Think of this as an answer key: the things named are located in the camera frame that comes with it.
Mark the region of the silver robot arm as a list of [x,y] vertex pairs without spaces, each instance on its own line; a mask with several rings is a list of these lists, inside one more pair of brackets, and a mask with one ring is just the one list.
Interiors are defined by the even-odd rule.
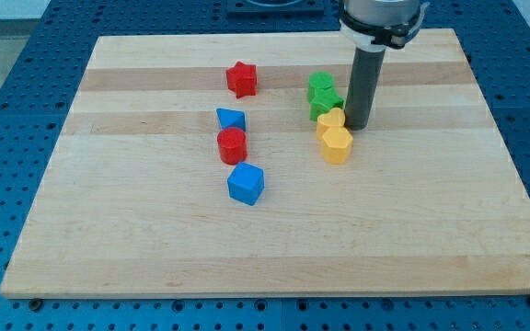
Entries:
[[417,36],[429,6],[420,0],[345,0],[340,32],[361,51],[399,50]]

